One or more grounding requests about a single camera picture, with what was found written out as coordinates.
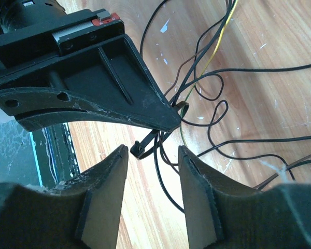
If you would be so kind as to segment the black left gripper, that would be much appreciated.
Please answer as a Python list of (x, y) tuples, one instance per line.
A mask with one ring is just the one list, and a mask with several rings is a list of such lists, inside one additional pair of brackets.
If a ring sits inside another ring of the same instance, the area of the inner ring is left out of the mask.
[(75, 121), (180, 126), (123, 21), (106, 9), (0, 9), (0, 109), (26, 130)]

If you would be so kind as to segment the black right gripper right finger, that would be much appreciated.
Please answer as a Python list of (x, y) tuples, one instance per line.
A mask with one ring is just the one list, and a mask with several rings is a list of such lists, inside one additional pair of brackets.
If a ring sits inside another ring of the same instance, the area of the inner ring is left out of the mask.
[(311, 248), (311, 184), (256, 190), (185, 146), (178, 165), (190, 248)]

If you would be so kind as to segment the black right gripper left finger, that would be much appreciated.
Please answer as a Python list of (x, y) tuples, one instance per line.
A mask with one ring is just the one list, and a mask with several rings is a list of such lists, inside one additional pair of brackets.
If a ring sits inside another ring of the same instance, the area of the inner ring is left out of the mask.
[(128, 148), (52, 189), (0, 183), (0, 248), (115, 248)]

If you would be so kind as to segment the black zip tie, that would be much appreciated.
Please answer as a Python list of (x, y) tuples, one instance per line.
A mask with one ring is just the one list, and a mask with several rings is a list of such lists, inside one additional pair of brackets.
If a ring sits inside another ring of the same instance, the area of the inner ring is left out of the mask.
[[(185, 114), (188, 108), (189, 104), (185, 101), (181, 101), (174, 107), (174, 110), (179, 111), (183, 109), (183, 113)], [(130, 149), (130, 153), (138, 160), (142, 160), (150, 156), (154, 151), (154, 147), (159, 147), (159, 142), (157, 141), (157, 139), (155, 139), (155, 137), (160, 132), (160, 130), (153, 129), (141, 142), (135, 141), (134, 145)], [(145, 151), (146, 146), (153, 141), (156, 141), (155, 146), (152, 146), (149, 150)]]

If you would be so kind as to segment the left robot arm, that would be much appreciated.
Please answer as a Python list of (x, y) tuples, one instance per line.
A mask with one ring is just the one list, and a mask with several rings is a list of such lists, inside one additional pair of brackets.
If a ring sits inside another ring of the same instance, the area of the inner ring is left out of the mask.
[(75, 121), (180, 126), (124, 22), (105, 9), (0, 1), (0, 109), (25, 130)]

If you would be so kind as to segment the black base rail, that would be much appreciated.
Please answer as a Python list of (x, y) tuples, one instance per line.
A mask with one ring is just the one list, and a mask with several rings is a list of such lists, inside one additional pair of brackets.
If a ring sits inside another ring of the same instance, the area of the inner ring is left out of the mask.
[(30, 132), (30, 138), (41, 186), (52, 188), (80, 174), (67, 123)]

